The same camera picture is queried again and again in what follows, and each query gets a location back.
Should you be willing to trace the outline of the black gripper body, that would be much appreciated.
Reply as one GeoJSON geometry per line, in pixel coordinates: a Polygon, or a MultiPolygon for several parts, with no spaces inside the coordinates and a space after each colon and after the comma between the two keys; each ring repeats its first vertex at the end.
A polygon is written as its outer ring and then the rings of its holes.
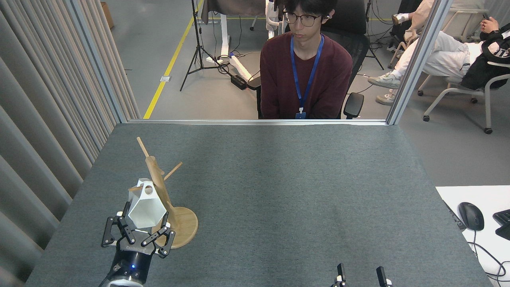
{"type": "Polygon", "coordinates": [[[154,243],[146,246],[142,246],[139,241],[129,244],[127,238],[117,242],[111,266],[111,281],[125,279],[144,285],[154,252],[154,243]]]}

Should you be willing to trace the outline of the person's hand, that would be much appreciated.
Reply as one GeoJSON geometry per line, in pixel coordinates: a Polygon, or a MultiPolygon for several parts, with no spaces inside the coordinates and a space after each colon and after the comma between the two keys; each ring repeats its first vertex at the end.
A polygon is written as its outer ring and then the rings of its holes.
{"type": "Polygon", "coordinates": [[[493,31],[499,31],[499,24],[495,18],[489,17],[484,19],[480,23],[481,31],[486,34],[490,34],[493,31]]]}

